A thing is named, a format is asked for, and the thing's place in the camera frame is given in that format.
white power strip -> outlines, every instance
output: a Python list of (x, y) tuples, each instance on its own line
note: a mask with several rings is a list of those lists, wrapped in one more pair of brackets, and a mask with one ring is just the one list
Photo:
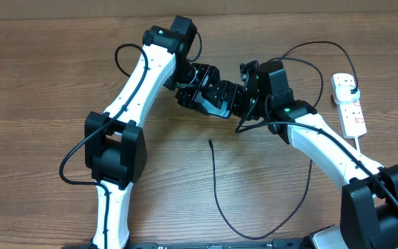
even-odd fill
[[(331, 78), (332, 91), (335, 94), (339, 92), (339, 88), (355, 86), (354, 77), (347, 73), (336, 73)], [(344, 138), (354, 138), (356, 142), (357, 151), (359, 149), (359, 141), (357, 138), (366, 133), (365, 120), (363, 119), (363, 112), (360, 101), (356, 95), (351, 94), (342, 97), (342, 104), (336, 104), (337, 112), (339, 113), (340, 125)]]

wooden table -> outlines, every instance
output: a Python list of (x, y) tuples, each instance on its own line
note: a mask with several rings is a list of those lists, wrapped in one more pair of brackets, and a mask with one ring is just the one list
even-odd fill
[[(340, 43), (351, 55), (362, 92), (368, 133), (364, 154), (385, 166), (398, 164), (398, 12), (363, 14), (192, 17), (204, 41), (201, 63), (240, 82), (238, 64), (282, 55), (301, 42)], [(58, 167), (83, 137), (89, 111), (102, 112), (126, 78), (116, 69), (115, 48), (141, 44), (152, 25), (173, 17), (50, 21), (0, 21), (0, 248), (59, 248), (86, 243), (95, 233), (94, 187), (65, 184)], [(197, 42), (191, 56), (198, 50)], [(320, 67), (325, 91), (317, 107), (337, 132), (330, 77), (350, 73), (347, 59), (329, 45), (293, 53)], [(138, 53), (120, 53), (134, 68)], [(319, 75), (286, 62), (295, 97), (313, 103)], [(239, 119), (221, 120), (177, 105), (162, 89), (144, 126), (149, 159), (133, 188), (132, 242), (244, 241), (220, 217), (213, 197), (214, 141), (218, 197), (241, 232), (258, 236), (278, 225), (301, 200), (308, 158), (267, 129), (235, 134)], [(79, 151), (66, 175), (90, 181)], [(339, 223), (340, 193), (314, 167), (301, 209), (275, 235), (302, 237)]]

robotic arm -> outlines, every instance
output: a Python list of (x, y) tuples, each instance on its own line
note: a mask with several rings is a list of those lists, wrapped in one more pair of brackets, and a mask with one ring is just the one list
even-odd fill
[[(288, 86), (282, 62), (253, 61), (240, 65), (244, 85), (220, 80), (219, 70), (206, 64), (190, 64), (186, 57), (196, 36), (190, 19), (177, 16), (169, 30), (153, 26), (143, 37), (143, 50), (149, 59), (147, 75), (127, 110), (103, 133), (86, 143), (86, 166), (92, 178), (110, 191), (107, 228), (104, 228), (106, 197), (98, 190), (97, 232), (85, 248), (104, 248), (104, 230), (110, 249), (139, 248), (129, 244), (127, 216), (131, 189), (141, 176), (146, 163), (142, 127), (162, 86), (178, 89), (178, 104), (205, 115), (229, 118), (234, 114), (243, 120), (263, 118), (265, 122), (296, 122), (330, 134), (363, 166), (390, 190), (398, 200), (398, 165), (384, 168), (358, 153), (323, 121), (307, 102), (295, 100)], [(90, 113), (85, 122), (85, 136), (108, 122), (130, 98), (144, 70), (141, 58), (126, 86), (103, 114)], [(295, 248), (396, 248), (398, 247), (398, 210), (390, 201), (375, 207), (373, 197), (387, 198), (371, 177), (327, 136), (304, 127), (269, 124), (287, 144), (309, 156), (342, 192), (340, 226), (332, 226), (291, 246)], [(121, 135), (121, 141), (107, 136)], [(275, 239), (275, 248), (290, 247), (287, 239)]]

white cord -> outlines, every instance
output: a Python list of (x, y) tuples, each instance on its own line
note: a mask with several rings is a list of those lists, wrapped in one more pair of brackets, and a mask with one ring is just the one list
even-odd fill
[(357, 152), (360, 152), (360, 145), (359, 145), (359, 138), (358, 137), (354, 137), (354, 143), (356, 144), (356, 150)]

power strip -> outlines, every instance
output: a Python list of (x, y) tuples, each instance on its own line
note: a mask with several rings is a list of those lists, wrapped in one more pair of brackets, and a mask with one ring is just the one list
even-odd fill
[[(331, 77), (331, 85), (333, 93), (339, 92), (339, 88), (354, 86), (354, 77), (347, 73), (336, 73)], [(360, 151), (357, 138), (366, 133), (365, 119), (363, 118), (360, 101), (356, 96), (351, 95), (349, 101), (348, 98), (343, 98), (342, 104), (336, 104), (336, 106), (343, 137), (354, 138), (356, 148)]]

